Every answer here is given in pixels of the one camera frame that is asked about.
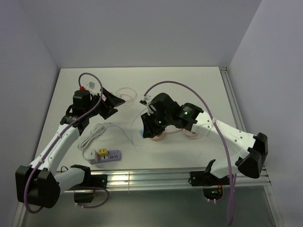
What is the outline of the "blue plug adapter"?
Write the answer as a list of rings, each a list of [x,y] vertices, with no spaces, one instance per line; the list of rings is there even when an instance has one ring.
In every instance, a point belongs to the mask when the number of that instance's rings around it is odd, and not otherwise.
[[[143,134],[144,134],[144,129],[140,129],[140,130],[139,130],[139,133],[140,133],[140,136],[141,136],[142,138],[144,138],[144,136],[143,136]]]

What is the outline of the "yellow plug adapter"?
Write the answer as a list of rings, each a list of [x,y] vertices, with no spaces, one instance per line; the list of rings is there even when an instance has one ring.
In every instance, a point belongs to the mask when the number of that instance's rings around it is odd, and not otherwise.
[[[106,148],[98,149],[98,155],[100,157],[108,156],[108,150]]]

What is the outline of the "purple power strip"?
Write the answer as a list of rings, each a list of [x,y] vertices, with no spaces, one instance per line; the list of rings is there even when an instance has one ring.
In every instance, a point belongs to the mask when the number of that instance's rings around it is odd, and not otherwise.
[[[122,154],[120,150],[110,150],[107,156],[100,156],[97,152],[94,153],[94,158],[89,159],[88,162],[91,165],[103,164],[120,161],[122,159]]]

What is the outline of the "white plug adapter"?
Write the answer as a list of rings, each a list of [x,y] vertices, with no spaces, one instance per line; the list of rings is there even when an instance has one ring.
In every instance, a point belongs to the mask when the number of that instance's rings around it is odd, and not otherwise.
[[[87,159],[88,159],[89,162],[92,162],[92,163],[95,163],[95,162],[98,161],[98,153],[97,153],[97,151],[94,148],[92,148],[88,152]]]

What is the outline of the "round pink power socket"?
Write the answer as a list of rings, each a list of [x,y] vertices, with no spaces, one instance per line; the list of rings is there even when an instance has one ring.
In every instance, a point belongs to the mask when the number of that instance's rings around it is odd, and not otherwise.
[[[152,140],[152,141],[160,141],[160,140],[162,140],[164,137],[165,137],[165,134],[162,133],[162,134],[157,135],[157,136],[155,136],[155,137],[153,137],[153,138],[150,138],[150,140]]]

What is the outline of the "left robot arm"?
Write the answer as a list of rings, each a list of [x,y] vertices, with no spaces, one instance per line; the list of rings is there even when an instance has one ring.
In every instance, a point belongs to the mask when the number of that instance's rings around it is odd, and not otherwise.
[[[73,187],[87,189],[92,184],[91,170],[88,166],[72,165],[67,171],[56,174],[56,170],[71,145],[80,137],[89,124],[90,118],[100,115],[107,119],[124,104],[125,100],[102,89],[91,94],[81,87],[74,92],[72,104],[54,137],[28,166],[20,166],[15,173],[17,199],[33,213],[30,205],[39,209],[52,208],[62,192]]]

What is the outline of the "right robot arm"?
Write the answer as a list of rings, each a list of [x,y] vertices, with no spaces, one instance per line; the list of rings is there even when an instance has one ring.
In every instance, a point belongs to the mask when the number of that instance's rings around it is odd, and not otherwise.
[[[147,108],[147,112],[141,115],[143,138],[154,138],[161,135],[166,127],[174,126],[223,143],[227,158],[210,161],[205,172],[205,180],[209,184],[216,184],[221,178],[237,173],[252,179],[259,178],[268,155],[267,135],[236,129],[194,104],[179,105],[166,93],[154,98],[145,96],[140,103]]]

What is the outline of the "aluminium front rail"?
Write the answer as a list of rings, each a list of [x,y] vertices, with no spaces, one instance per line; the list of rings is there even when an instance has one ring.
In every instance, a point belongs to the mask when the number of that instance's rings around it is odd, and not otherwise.
[[[192,187],[188,180],[191,171],[204,171],[195,168],[157,169],[136,171],[91,171],[87,166],[73,165],[62,173],[52,174],[47,169],[34,170],[20,166],[16,171],[18,197],[28,186],[31,196],[54,197],[75,185],[88,183],[92,175],[107,174],[108,191],[144,191],[187,189]]]

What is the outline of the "aluminium side rail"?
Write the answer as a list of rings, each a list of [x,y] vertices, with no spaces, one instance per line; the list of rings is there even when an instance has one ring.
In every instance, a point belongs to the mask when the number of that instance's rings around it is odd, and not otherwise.
[[[239,130],[246,132],[246,127],[228,74],[228,68],[219,67],[219,71],[231,106],[232,115],[234,117],[235,124]]]

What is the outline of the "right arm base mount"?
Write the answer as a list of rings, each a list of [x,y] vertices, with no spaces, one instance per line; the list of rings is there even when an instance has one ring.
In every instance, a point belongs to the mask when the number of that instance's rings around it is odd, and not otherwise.
[[[208,202],[216,203],[226,196],[223,186],[230,185],[228,176],[217,178],[206,171],[191,171],[189,174],[188,183],[192,187],[202,187],[203,195]]]

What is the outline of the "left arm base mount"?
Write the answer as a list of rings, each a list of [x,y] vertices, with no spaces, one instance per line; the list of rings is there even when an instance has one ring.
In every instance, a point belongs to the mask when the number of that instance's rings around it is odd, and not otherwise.
[[[107,174],[92,175],[88,183],[84,185],[75,185],[68,189],[68,192],[73,192],[73,199],[75,205],[81,207],[82,209],[93,209],[104,205],[110,197],[110,193],[107,190]],[[93,202],[96,192],[104,192],[106,197],[98,205],[90,205]]]

